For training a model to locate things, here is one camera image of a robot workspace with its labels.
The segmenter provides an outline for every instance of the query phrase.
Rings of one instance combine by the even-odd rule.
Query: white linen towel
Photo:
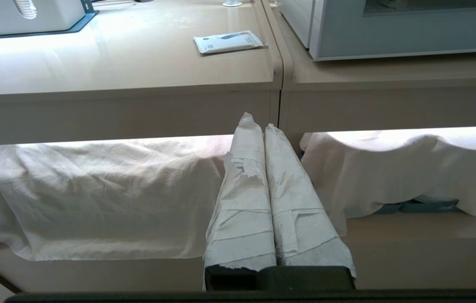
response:
[[[306,134],[305,171],[340,235],[346,219],[419,195],[476,216],[476,127]]]
[[[0,242],[27,260],[199,257],[231,141],[0,146]]]
[[[236,128],[225,169],[206,232],[205,267],[276,266],[262,129],[248,113]]]
[[[356,269],[311,180],[284,133],[270,125],[265,133],[277,256],[285,266],[345,266]]]

